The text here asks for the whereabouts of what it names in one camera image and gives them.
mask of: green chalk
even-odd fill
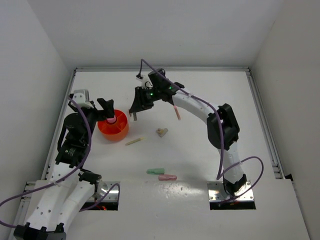
[[[165,174],[165,169],[164,168],[149,168],[146,171],[147,174],[154,174],[154,175],[160,175],[160,174]]]

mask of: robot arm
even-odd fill
[[[157,70],[160,74],[165,76],[163,69]],[[206,104],[187,96],[184,92],[165,81],[156,72],[151,72],[148,76],[141,76],[138,78],[141,81],[141,86],[135,88],[135,97],[133,104],[129,110],[130,114],[135,114],[154,106],[154,102],[162,100],[174,106],[181,107],[193,115],[200,118],[207,125],[208,139],[210,143],[218,149],[221,154],[220,132],[218,126],[218,119],[213,110]],[[190,93],[185,87],[175,82],[177,86],[183,88]],[[236,117],[230,105],[224,104],[217,106],[219,118],[222,121],[223,130],[223,168],[227,169],[229,166],[239,162],[237,140],[240,131]],[[246,183],[247,177],[244,174],[240,165],[230,169],[223,176],[224,188],[227,193],[234,196],[235,193]]]
[[[91,133],[97,121],[115,116],[112,99],[105,101],[99,98],[97,101],[103,110],[97,110],[94,102],[89,101],[88,90],[74,91],[70,97],[81,107]],[[78,109],[71,102],[68,105],[75,113],[69,114],[63,122],[58,155],[48,175],[49,183],[54,185],[44,190],[37,207],[26,220],[26,225],[15,228],[13,235],[17,240],[65,240],[74,217],[98,189],[101,175],[88,171],[80,174],[89,147],[89,133]],[[73,174],[61,180],[75,169]]]

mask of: metal base plate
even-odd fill
[[[99,201],[106,192],[115,184],[119,184],[119,181],[102,181],[99,183],[97,193],[92,195],[83,205],[82,208],[86,208],[94,204],[95,202]],[[114,190],[112,189],[108,195],[99,203],[96,207],[91,208],[90,210],[111,210],[117,211],[118,210],[118,187],[115,187]]]
[[[210,181],[207,183],[207,185],[211,210],[256,209],[255,198],[252,189],[235,200],[221,203],[222,201],[228,200],[230,198],[230,195],[228,195],[224,189],[223,182]],[[241,195],[250,187],[251,183],[247,181],[246,184],[243,185],[237,193],[235,193],[235,195]]]

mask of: orange container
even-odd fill
[[[107,120],[98,121],[98,128],[106,139],[117,142],[127,136],[129,123],[127,116],[122,111],[115,109],[114,115],[116,116],[114,123],[109,123]]]

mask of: white floor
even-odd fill
[[[72,91],[88,89],[90,99],[113,99],[114,108],[128,114],[134,99],[136,72],[77,72]],[[245,72],[171,71],[174,82],[194,95],[217,105],[232,106],[240,126],[238,151],[241,159],[259,156],[265,166],[254,188],[256,210],[210,210],[207,181],[214,181],[219,153],[209,143],[207,127],[195,116],[179,109],[178,121],[169,103],[155,102],[153,109],[139,112],[130,122],[128,136],[108,142],[98,128],[85,168],[104,181],[121,181],[118,211],[79,213],[67,233],[68,240],[307,240],[308,234],[289,180],[276,180]],[[72,111],[67,109],[65,116]],[[157,128],[168,128],[160,138]],[[139,137],[145,140],[125,146]],[[51,159],[54,161],[57,152]],[[258,161],[243,164],[254,182]],[[159,182],[147,175],[149,168],[165,168],[177,182]],[[28,213],[36,204],[36,195]]]

